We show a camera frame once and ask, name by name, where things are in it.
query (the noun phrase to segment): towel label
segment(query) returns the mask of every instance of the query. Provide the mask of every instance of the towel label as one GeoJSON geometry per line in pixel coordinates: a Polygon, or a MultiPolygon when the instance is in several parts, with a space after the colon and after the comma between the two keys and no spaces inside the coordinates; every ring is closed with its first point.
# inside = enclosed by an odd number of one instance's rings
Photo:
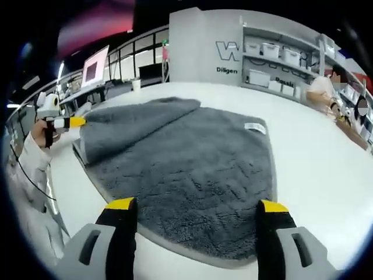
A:
{"type": "Polygon", "coordinates": [[[245,129],[246,130],[256,130],[256,131],[259,131],[261,133],[263,133],[264,135],[267,134],[267,130],[264,126],[262,126],[261,124],[257,124],[257,123],[252,123],[252,122],[246,122],[245,123],[245,129]]]}

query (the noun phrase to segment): white table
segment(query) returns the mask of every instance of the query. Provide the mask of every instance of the white table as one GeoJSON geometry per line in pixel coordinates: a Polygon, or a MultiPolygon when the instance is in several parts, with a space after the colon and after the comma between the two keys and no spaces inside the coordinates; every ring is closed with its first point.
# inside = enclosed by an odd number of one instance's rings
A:
{"type": "MultiPolygon", "coordinates": [[[[278,201],[298,226],[328,249],[337,268],[358,252],[373,221],[373,158],[348,139],[327,116],[271,94],[207,83],[166,83],[126,93],[97,108],[178,96],[211,107],[263,118],[276,165],[278,201]]],[[[85,175],[70,146],[71,132],[53,148],[52,180],[70,234],[95,222],[105,201],[85,175]]],[[[136,235],[137,279],[257,279],[257,265],[221,269],[190,260],[136,235]]]]}

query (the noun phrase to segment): pink screen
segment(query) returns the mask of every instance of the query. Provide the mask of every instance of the pink screen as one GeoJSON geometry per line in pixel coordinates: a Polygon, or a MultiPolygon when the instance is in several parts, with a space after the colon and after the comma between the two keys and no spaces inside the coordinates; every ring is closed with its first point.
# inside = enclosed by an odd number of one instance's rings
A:
{"type": "Polygon", "coordinates": [[[103,0],[66,24],[58,37],[60,58],[85,45],[133,28],[135,0],[103,0]]]}

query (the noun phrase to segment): gray microfiber towel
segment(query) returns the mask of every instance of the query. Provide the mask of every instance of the gray microfiber towel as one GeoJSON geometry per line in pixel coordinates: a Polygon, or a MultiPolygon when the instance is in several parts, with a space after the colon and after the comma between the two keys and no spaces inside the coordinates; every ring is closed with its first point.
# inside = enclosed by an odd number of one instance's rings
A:
{"type": "Polygon", "coordinates": [[[139,233],[218,267],[255,255],[255,207],[274,199],[264,120],[177,98],[92,111],[75,146],[107,201],[136,197],[139,233]]]}

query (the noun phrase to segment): computer monitor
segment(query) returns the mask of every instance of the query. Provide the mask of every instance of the computer monitor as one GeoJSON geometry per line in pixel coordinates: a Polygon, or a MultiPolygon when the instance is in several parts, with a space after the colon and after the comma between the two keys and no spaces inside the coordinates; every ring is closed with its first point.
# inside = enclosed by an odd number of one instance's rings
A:
{"type": "Polygon", "coordinates": [[[104,49],[98,51],[85,61],[83,67],[82,88],[103,82],[105,60],[108,51],[109,46],[106,46],[104,49]]]}

